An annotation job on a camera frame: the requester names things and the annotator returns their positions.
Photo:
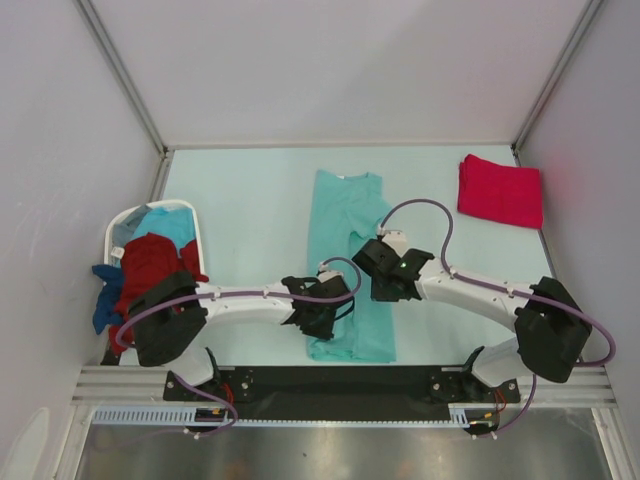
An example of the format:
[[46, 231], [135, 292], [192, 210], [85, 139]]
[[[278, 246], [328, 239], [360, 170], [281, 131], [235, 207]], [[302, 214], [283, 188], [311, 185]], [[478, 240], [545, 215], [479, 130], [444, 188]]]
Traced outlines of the teal t-shirt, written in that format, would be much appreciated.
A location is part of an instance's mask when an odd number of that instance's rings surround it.
[[[307, 242], [307, 269], [324, 260], [352, 258], [375, 237], [391, 210], [382, 195], [382, 178], [373, 173], [340, 179], [319, 170], [315, 175]], [[322, 362], [390, 363], [396, 360], [392, 308], [371, 299], [371, 279], [362, 276], [355, 309], [334, 324], [334, 338], [310, 338], [309, 357]]]

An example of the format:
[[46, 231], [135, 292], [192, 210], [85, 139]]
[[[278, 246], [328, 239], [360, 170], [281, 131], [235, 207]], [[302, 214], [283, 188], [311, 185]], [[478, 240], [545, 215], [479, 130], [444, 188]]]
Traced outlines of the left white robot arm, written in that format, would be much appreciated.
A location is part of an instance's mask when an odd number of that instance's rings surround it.
[[214, 355], [200, 339], [207, 328], [295, 326], [308, 337], [330, 340], [335, 322], [353, 309], [356, 292], [332, 270], [245, 289], [198, 283], [188, 271], [179, 271], [130, 303], [128, 322], [116, 342], [133, 348], [140, 366], [167, 368], [197, 398], [207, 400], [221, 387]]

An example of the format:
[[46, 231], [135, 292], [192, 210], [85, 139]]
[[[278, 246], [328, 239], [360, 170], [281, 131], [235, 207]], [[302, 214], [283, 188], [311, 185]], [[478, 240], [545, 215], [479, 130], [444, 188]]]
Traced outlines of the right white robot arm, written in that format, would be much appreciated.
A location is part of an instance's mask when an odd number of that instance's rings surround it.
[[449, 304], [485, 317], [514, 337], [477, 348], [465, 363], [463, 393], [484, 401], [503, 382], [536, 375], [565, 383], [577, 365], [592, 326], [558, 281], [544, 277], [525, 290], [468, 282], [429, 252], [403, 254], [380, 238], [369, 240], [353, 262], [371, 279], [371, 297], [379, 302], [425, 300]]

